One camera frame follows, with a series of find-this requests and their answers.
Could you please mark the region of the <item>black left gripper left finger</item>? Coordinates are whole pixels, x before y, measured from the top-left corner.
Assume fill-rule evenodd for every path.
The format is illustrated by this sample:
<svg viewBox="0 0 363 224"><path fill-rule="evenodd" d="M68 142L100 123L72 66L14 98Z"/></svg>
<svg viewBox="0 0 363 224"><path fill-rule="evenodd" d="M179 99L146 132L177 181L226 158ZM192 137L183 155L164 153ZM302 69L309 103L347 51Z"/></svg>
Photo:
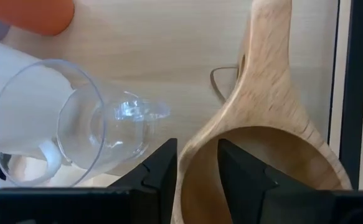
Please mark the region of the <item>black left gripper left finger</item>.
<svg viewBox="0 0 363 224"><path fill-rule="evenodd" d="M177 139L105 188L0 189L0 224L170 224Z"/></svg>

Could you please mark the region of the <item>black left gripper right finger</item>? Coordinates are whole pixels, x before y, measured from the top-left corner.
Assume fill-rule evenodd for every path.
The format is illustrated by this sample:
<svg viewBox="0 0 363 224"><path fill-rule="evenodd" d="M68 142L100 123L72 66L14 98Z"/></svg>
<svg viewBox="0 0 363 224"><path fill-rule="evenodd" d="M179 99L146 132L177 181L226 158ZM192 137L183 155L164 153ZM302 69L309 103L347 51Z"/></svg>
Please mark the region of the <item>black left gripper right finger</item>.
<svg viewBox="0 0 363 224"><path fill-rule="evenodd" d="M363 190L316 190L226 139L217 161L233 224L363 224Z"/></svg>

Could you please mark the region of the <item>clear glass cup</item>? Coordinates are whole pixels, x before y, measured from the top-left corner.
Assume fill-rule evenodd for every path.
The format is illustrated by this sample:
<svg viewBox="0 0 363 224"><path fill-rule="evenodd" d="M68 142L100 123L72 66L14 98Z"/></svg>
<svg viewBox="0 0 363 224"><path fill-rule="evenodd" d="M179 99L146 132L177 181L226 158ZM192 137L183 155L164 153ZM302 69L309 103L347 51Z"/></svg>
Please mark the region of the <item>clear glass cup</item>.
<svg viewBox="0 0 363 224"><path fill-rule="evenodd" d="M73 187L139 157L167 105L41 60L0 91L0 167L16 187Z"/></svg>

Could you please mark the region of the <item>wooden cup with handle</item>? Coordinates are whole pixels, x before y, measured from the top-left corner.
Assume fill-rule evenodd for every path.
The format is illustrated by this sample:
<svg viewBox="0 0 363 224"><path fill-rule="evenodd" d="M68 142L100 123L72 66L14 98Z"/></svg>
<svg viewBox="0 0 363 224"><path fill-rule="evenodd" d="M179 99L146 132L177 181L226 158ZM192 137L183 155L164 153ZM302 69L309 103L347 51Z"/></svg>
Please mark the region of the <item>wooden cup with handle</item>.
<svg viewBox="0 0 363 224"><path fill-rule="evenodd" d="M178 157L175 224L231 224L217 146L228 139L315 189L349 190L340 160L315 128L290 73L292 0L253 0L237 83Z"/></svg>

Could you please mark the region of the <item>white mug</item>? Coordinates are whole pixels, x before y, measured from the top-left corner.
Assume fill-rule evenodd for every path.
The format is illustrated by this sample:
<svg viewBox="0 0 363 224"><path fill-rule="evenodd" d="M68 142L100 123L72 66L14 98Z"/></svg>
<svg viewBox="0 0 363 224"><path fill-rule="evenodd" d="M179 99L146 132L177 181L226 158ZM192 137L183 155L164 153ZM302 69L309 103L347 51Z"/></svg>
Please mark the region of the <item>white mug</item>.
<svg viewBox="0 0 363 224"><path fill-rule="evenodd" d="M0 43L0 151L42 146L50 162L60 157L51 139L59 111L73 92L43 61ZM0 188L14 187L0 179Z"/></svg>

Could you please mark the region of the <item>orange cup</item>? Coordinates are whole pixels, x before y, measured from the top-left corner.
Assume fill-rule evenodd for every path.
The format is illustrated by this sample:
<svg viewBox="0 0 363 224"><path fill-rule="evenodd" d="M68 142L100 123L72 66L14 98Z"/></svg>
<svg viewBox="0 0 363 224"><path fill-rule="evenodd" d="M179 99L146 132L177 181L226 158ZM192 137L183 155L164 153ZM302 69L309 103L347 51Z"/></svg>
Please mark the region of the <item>orange cup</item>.
<svg viewBox="0 0 363 224"><path fill-rule="evenodd" d="M0 0L0 21L40 35L57 35L71 23L73 0Z"/></svg>

